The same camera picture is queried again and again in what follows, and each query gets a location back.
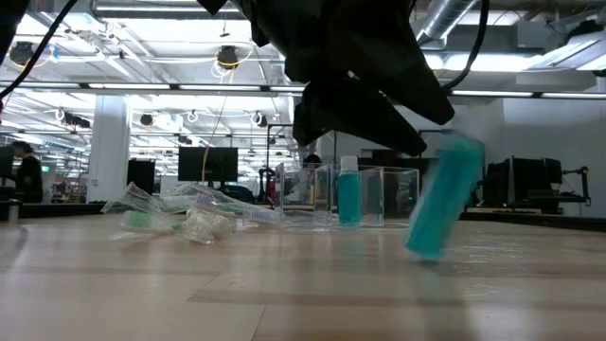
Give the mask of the purple toothbrush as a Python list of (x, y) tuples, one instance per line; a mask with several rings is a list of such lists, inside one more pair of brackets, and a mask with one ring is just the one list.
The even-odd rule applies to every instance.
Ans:
[(233, 199), (215, 190), (197, 193), (193, 205), (226, 217), (242, 219), (245, 224), (281, 224), (280, 214), (276, 211)]

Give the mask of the clear acrylic organizer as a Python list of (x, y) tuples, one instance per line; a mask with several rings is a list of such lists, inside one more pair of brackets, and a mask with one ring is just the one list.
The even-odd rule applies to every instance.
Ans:
[[(419, 172), (361, 166), (361, 219), (356, 227), (405, 227), (419, 198)], [(288, 227), (343, 228), (339, 222), (338, 165), (276, 167), (275, 210)]]

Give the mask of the silver spiral air duct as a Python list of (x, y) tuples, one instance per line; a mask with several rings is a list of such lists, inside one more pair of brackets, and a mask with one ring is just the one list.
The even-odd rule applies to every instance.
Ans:
[(418, 43), (445, 43), (449, 33), (478, 0), (433, 0), (422, 20)]

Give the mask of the white pillar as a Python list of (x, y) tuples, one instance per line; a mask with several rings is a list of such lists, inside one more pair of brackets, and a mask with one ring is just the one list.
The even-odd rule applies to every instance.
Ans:
[(132, 114), (125, 96), (97, 95), (86, 198), (118, 198), (126, 187)]

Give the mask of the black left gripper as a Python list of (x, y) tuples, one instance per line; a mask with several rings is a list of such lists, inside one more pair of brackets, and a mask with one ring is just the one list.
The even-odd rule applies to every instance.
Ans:
[[(245, 16), (256, 40), (283, 54), (291, 81), (351, 72), (438, 125), (455, 115), (417, 44), (407, 0), (245, 0)], [(294, 139), (307, 146), (330, 131), (411, 156), (427, 148), (383, 95), (359, 82), (305, 87), (294, 109)]]

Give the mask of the black aluminium table frame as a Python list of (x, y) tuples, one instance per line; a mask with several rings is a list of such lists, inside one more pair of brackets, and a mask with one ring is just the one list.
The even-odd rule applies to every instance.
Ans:
[[(94, 204), (20, 204), (21, 219), (99, 215), (104, 203)], [(606, 218), (570, 217), (562, 215), (524, 214), (512, 212), (463, 212), (460, 221), (535, 225), (570, 230), (606, 233)]]

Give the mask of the black cabinet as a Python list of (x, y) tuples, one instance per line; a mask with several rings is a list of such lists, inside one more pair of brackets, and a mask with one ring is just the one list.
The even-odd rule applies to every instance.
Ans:
[(152, 194), (155, 181), (155, 162), (151, 160), (131, 159), (128, 164), (127, 184), (134, 183), (138, 188)]

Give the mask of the black monitor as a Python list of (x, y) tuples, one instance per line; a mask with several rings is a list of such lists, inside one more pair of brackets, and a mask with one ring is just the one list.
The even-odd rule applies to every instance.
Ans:
[(180, 147), (178, 180), (182, 182), (237, 182), (237, 148)]

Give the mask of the blue mouthwash bottle white cap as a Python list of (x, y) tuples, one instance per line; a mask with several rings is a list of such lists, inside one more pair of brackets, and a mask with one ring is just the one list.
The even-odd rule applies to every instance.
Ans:
[(337, 178), (337, 206), (340, 225), (355, 226), (362, 219), (361, 174), (356, 156), (342, 156)]
[(471, 198), (484, 159), (483, 144), (467, 135), (446, 135), (431, 164), (410, 216), (403, 246), (425, 260), (442, 257), (450, 235)]

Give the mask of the black equipment workstation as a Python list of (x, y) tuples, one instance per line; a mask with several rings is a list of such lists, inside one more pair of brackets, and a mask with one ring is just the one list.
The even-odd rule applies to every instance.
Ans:
[[(578, 175), (581, 191), (562, 191), (565, 175)], [(528, 159), (512, 156), (488, 165), (478, 183), (482, 191), (481, 206), (509, 208), (513, 211), (540, 210), (542, 214), (563, 214), (562, 204), (591, 206), (588, 168), (564, 170), (561, 162), (552, 158)]]

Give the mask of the long linear ceiling light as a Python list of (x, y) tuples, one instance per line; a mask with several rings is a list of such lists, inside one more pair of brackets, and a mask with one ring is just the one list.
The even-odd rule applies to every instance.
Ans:
[[(304, 86), (295, 85), (238, 85), (238, 84), (163, 84), (163, 83), (76, 83), (51, 81), (25, 81), (16, 91), (136, 94), (136, 95), (189, 95), (189, 96), (246, 96), (276, 97), (301, 96)], [(606, 100), (606, 93), (538, 92), (498, 90), (449, 90), (456, 98), (512, 98), (512, 99), (574, 99)]]

